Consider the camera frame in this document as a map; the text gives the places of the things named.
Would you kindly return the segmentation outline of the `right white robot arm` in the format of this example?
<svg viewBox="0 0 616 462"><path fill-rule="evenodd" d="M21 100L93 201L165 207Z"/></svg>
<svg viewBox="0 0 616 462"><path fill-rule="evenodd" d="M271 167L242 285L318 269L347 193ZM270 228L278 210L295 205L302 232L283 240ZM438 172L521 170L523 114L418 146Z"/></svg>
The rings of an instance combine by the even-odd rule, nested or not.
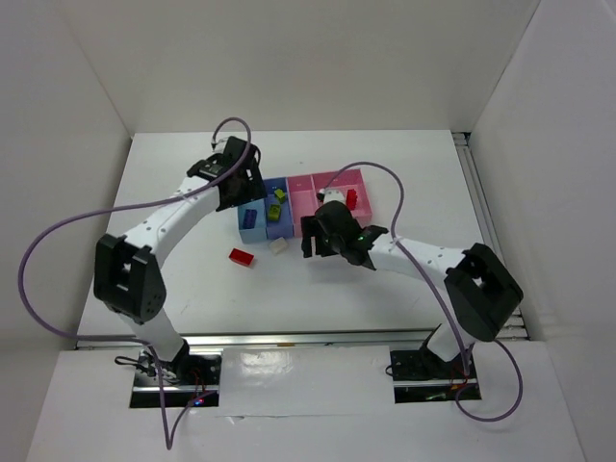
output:
<svg viewBox="0 0 616 462"><path fill-rule="evenodd" d="M477 342L494 341L524 299L522 288L485 244L440 247L399 237L382 226L363 227L337 200L300 223L305 258L339 255L353 266L403 274L434 288L446 321L424 348L445 363Z"/></svg>

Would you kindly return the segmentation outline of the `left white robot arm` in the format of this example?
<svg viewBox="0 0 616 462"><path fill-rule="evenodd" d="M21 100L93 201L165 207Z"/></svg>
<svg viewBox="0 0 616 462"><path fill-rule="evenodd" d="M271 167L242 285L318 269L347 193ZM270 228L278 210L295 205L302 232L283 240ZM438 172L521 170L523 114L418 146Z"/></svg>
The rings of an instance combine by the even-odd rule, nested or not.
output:
<svg viewBox="0 0 616 462"><path fill-rule="evenodd" d="M213 154L191 166L176 192L148 218L96 244L94 296L152 347L162 367L178 375L197 363L164 305L162 266L171 251L207 215L266 196L260 150L237 137L213 143Z"/></svg>

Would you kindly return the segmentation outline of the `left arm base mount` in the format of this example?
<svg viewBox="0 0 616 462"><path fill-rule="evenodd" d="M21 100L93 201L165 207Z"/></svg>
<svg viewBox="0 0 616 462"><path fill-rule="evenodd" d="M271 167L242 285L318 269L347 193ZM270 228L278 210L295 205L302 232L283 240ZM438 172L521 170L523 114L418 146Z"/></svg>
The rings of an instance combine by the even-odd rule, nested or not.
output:
<svg viewBox="0 0 616 462"><path fill-rule="evenodd" d="M222 366L220 351L199 355L196 365L189 366L186 372L174 373L163 370L166 406L182 408L191 399L198 400L194 407L213 408L219 404L219 383ZM117 366L134 371L129 407L133 409L153 409L160 407L159 375L156 372L151 354L141 351L136 358L117 356Z"/></svg>

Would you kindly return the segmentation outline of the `white square lego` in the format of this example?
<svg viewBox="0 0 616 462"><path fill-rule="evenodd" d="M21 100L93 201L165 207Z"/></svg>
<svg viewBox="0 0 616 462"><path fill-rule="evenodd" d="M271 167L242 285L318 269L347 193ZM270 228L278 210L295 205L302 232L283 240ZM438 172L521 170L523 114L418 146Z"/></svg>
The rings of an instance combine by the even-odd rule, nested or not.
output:
<svg viewBox="0 0 616 462"><path fill-rule="evenodd" d="M273 255L278 255L284 252L289 247L289 243L285 238L277 238L269 243L269 249Z"/></svg>

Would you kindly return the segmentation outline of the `purple lego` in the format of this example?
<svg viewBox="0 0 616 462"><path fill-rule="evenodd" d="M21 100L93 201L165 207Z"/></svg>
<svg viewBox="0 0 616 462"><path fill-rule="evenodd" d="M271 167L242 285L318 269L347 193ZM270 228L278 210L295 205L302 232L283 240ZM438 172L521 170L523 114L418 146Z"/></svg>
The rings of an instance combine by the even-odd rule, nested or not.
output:
<svg viewBox="0 0 616 462"><path fill-rule="evenodd" d="M256 225L258 212L255 209L245 209L243 217L243 229L253 229Z"/></svg>

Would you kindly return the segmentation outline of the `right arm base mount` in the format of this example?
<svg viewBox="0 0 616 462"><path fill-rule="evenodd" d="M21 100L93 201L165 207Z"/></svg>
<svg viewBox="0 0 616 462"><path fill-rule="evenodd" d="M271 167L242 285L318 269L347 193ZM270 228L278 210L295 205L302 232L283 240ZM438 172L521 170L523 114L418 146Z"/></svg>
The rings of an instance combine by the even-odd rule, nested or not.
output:
<svg viewBox="0 0 616 462"><path fill-rule="evenodd" d="M424 348L391 350L384 372L396 404L454 401L458 392L461 400L481 400L475 366L470 362L465 371L459 355L444 362Z"/></svg>

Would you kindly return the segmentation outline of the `green lego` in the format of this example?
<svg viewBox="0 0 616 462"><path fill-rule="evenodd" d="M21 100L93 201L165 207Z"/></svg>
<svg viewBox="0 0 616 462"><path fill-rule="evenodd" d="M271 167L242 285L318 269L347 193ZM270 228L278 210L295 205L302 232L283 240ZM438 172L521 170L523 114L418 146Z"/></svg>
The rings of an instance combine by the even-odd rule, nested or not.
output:
<svg viewBox="0 0 616 462"><path fill-rule="evenodd" d="M282 207L280 204L270 204L267 210L268 222L278 222L282 216Z"/></svg>
<svg viewBox="0 0 616 462"><path fill-rule="evenodd" d="M287 201L287 194L282 189L275 189L273 195L280 204Z"/></svg>

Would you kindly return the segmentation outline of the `red lego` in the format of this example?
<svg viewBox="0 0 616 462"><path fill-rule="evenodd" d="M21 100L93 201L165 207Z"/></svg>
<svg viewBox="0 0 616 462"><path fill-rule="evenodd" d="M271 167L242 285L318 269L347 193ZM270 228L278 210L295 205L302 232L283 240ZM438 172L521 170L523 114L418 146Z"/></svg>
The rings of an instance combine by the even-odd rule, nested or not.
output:
<svg viewBox="0 0 616 462"><path fill-rule="evenodd" d="M230 261L247 268L252 265L255 259L253 254L238 248L233 248L229 253L228 258Z"/></svg>
<svg viewBox="0 0 616 462"><path fill-rule="evenodd" d="M355 189L349 189L346 193L346 206L350 211L357 209L359 204L359 194Z"/></svg>

